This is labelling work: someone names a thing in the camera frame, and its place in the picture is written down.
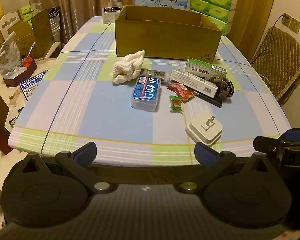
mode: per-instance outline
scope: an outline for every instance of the white charger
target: white charger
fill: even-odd
[[[202,142],[207,146],[211,146],[220,138],[222,129],[222,124],[212,114],[203,112],[187,124],[186,133],[196,143]]]

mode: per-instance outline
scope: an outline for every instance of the small white box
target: small white box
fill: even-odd
[[[102,0],[103,23],[114,23],[125,5],[128,5],[128,0]]]
[[[173,69],[170,78],[211,98],[214,98],[218,90],[215,84],[183,70]]]

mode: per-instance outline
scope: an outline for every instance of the table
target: table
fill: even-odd
[[[251,156],[257,135],[277,138],[290,129],[268,87],[239,50],[222,37],[213,64],[227,69],[235,92],[222,108],[194,98],[184,113],[170,113],[169,96],[161,86],[158,109],[130,106],[134,81],[113,85],[110,72],[118,60],[114,24],[91,18],[66,44],[23,109],[9,145],[42,156],[74,151],[89,141],[98,148],[95,163],[123,166],[191,165],[194,141],[185,124],[209,111],[223,124],[217,151]],[[143,68],[171,72],[186,61],[145,58]]]

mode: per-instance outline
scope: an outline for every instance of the red snack wrapper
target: red snack wrapper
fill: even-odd
[[[190,92],[187,87],[180,83],[172,83],[167,86],[167,88],[173,89],[175,93],[182,98],[183,101],[186,101],[192,97],[194,97],[194,94]]]
[[[23,65],[24,65],[25,67],[29,67],[32,61],[33,61],[33,58],[31,58],[31,57],[26,57],[26,58],[23,60]]]

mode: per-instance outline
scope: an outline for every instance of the metal bolt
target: metal bolt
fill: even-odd
[[[94,185],[94,188],[97,189],[97,190],[107,190],[108,188],[110,188],[110,184],[107,183],[107,182],[97,182],[95,185]]]
[[[194,182],[183,182],[181,184],[181,188],[183,190],[195,190],[197,188],[197,184],[195,184]]]

